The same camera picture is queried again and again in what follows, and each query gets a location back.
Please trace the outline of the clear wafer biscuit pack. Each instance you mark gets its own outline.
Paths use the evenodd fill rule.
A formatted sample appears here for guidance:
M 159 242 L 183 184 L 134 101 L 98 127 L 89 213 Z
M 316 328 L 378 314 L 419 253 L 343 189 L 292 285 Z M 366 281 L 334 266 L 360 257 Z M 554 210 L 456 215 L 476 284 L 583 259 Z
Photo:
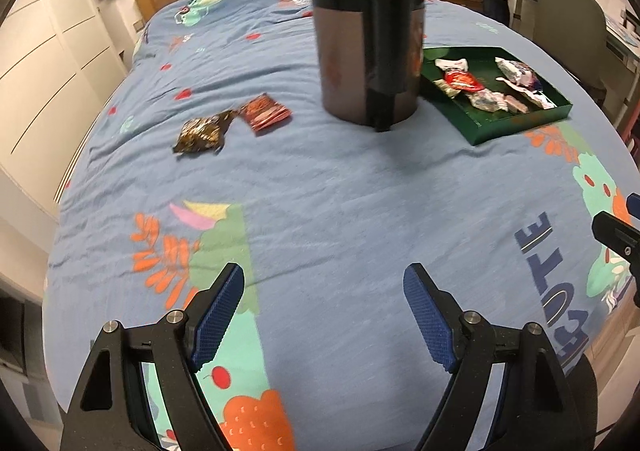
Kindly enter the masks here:
M 526 104 L 511 95 L 504 96 L 504 102 L 506 103 L 506 108 L 512 114 L 526 114 L 529 112 Z

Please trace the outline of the white blue cookie bag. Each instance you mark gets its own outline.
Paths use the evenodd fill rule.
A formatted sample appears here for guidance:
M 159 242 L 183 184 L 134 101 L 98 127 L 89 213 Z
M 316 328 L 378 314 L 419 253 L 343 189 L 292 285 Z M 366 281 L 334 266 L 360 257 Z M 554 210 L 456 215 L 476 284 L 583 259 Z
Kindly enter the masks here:
M 497 81 L 508 85 L 539 109 L 550 110 L 556 107 L 544 93 L 544 87 L 536 73 L 527 64 L 501 57 L 496 57 L 495 63 L 501 73 Z

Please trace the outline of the olive candy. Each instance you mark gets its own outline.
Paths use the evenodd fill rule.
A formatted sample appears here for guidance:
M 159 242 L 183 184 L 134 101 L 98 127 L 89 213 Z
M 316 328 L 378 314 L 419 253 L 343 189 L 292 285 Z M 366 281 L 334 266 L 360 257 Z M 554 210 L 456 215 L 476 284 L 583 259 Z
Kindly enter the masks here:
M 450 99 L 454 99 L 460 94 L 459 89 L 449 85 L 443 78 L 435 80 L 434 85 Z

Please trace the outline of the pink cartoon snack bag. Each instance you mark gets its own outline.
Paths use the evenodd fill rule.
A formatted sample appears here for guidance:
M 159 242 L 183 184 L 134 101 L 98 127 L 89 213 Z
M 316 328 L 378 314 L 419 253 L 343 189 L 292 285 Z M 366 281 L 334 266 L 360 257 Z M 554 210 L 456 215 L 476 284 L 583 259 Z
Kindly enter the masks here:
M 442 70 L 442 72 L 469 71 L 469 64 L 464 58 L 458 60 L 436 59 L 434 64 L 439 70 Z

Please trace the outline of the white desk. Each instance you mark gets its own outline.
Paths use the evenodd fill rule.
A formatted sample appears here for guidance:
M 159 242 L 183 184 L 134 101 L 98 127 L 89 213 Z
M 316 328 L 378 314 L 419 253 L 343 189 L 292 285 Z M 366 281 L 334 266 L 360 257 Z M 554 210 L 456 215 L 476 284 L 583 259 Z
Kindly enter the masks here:
M 639 40 L 600 0 L 515 0 L 511 28 L 534 41 L 606 110 L 620 136 L 639 119 Z

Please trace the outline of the green tray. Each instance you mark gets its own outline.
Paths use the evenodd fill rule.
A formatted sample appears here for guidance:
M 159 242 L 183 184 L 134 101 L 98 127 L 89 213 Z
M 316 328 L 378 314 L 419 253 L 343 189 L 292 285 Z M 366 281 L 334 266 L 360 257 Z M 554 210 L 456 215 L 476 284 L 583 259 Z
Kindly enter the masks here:
M 473 146 L 567 118 L 572 104 L 499 47 L 423 51 L 421 94 Z

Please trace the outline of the grey desk chair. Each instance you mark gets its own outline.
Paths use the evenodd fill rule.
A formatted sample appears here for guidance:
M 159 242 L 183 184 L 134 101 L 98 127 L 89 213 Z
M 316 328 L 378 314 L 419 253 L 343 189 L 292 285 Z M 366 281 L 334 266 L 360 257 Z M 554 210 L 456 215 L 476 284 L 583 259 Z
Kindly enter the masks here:
M 533 40 L 588 92 L 604 93 L 606 25 L 595 0 L 537 0 Z

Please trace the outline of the blue patterned bedsheet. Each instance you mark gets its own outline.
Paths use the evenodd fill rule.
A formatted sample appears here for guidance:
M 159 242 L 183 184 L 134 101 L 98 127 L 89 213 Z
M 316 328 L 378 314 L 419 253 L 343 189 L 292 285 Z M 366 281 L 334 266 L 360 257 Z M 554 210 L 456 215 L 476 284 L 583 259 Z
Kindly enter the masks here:
M 402 292 L 417 261 L 459 304 L 540 323 L 565 367 L 630 304 L 631 274 L 591 220 L 627 219 L 639 173 L 600 109 L 520 34 L 431 0 L 424 42 L 497 46 L 572 104 L 471 146 L 431 102 L 386 133 L 329 115 L 310 0 L 186 4 L 148 24 L 60 206 L 43 304 L 49 381 L 72 399 L 106 321 L 153 323 L 226 263 L 242 303 L 203 393 L 238 450 L 410 450 L 448 376 Z M 255 135 L 262 93 L 292 118 Z M 219 152 L 172 152 L 186 121 L 234 110 Z

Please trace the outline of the gold brown snack bag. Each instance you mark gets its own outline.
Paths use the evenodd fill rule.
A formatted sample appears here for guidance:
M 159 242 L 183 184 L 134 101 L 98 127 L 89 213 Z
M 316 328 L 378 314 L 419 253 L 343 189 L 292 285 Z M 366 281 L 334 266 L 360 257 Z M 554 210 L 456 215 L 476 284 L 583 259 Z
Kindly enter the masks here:
M 206 118 L 186 121 L 179 133 L 172 152 L 195 154 L 205 151 L 219 152 L 224 148 L 224 136 L 235 119 L 234 110 L 224 110 Z

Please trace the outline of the round red snack packet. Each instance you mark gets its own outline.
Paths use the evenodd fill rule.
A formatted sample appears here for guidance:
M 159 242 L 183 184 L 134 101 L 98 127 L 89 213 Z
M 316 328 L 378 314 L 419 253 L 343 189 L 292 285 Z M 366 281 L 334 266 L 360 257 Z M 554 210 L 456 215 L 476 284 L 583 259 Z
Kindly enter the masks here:
M 480 81 L 477 81 L 473 74 L 463 70 L 446 71 L 444 80 L 451 88 L 465 93 L 477 93 L 485 88 Z

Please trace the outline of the dark red snack packet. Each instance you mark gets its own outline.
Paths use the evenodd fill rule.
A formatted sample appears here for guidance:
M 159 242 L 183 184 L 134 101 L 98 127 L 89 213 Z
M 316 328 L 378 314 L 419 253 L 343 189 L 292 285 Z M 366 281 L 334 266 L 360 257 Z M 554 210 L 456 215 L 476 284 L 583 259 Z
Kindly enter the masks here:
M 238 114 L 255 135 L 264 134 L 267 130 L 278 127 L 292 118 L 291 110 L 267 93 L 262 93 L 247 101 L 246 104 L 242 104 Z

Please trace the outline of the white wardrobe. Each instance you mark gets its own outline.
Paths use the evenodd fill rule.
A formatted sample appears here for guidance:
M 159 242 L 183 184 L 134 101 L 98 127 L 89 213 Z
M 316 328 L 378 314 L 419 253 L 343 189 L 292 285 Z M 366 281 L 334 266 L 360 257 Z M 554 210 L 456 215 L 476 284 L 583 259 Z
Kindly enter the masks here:
M 125 76 L 94 0 L 16 0 L 4 19 L 1 167 L 51 217 Z

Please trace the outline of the dark cylindrical trash bin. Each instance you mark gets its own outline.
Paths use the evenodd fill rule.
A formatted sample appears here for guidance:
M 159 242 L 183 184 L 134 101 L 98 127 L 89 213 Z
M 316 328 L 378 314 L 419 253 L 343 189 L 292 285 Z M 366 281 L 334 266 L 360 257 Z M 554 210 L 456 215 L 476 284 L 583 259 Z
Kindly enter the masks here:
M 312 0 L 322 106 L 387 132 L 416 111 L 425 0 Z

